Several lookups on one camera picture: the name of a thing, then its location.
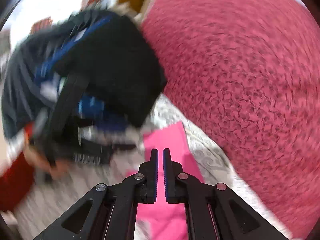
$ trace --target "person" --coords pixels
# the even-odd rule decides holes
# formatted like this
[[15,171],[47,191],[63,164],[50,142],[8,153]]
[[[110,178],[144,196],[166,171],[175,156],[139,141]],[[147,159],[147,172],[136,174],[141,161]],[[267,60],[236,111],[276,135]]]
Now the person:
[[63,176],[69,168],[65,160],[51,167],[34,147],[26,145],[12,165],[0,176],[0,211],[13,211],[33,185],[35,168],[50,174],[53,179]]

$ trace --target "red object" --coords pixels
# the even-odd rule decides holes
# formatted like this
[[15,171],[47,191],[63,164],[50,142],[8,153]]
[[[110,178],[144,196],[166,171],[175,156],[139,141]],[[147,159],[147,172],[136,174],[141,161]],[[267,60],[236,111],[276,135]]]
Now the red object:
[[155,0],[165,95],[305,238],[320,216],[320,29],[295,0]]
[[13,211],[28,193],[33,184],[33,171],[33,167],[26,162],[23,153],[21,153],[10,169],[0,177],[1,211]]

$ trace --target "pink fabric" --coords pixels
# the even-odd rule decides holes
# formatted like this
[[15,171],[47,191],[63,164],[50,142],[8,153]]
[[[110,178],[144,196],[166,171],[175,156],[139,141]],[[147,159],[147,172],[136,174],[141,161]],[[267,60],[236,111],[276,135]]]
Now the pink fabric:
[[292,231],[320,216],[320,29],[295,0],[156,0],[165,95]]
[[190,153],[182,122],[163,130],[157,130],[143,139],[145,158],[150,160],[151,149],[159,151],[158,192],[153,205],[139,204],[137,221],[145,220],[151,224],[152,240],[187,240],[187,222],[184,204],[168,204],[164,194],[163,150],[170,149],[171,159],[182,164],[183,171],[203,182],[197,163]]

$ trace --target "gray patterned cloth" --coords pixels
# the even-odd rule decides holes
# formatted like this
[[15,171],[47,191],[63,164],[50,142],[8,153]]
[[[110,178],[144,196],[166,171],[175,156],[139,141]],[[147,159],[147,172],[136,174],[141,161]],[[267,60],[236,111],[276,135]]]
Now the gray patterned cloth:
[[[55,181],[52,185],[34,185],[14,213],[23,238],[33,239],[96,184],[103,182],[113,185],[121,182],[128,170],[137,170],[140,163],[144,162],[142,135],[179,121],[183,122],[189,149],[198,163],[205,183],[214,185],[217,182],[223,182],[227,184],[260,215],[291,239],[290,231],[239,178],[220,147],[200,128],[186,119],[164,95],[157,100],[150,117],[141,130],[128,128],[124,134],[102,134],[97,133],[94,128],[84,131],[84,137],[100,143],[134,141],[138,149],[116,154],[109,166],[74,166],[68,176]],[[148,221],[137,221],[135,239],[147,240],[150,239],[149,235]]]

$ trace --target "red sleeve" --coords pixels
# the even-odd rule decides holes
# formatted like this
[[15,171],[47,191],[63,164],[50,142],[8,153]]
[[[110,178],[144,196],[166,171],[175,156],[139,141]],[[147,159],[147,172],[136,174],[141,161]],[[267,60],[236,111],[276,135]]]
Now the red sleeve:
[[0,177],[0,211],[12,211],[33,184],[33,167],[24,159],[23,153]]

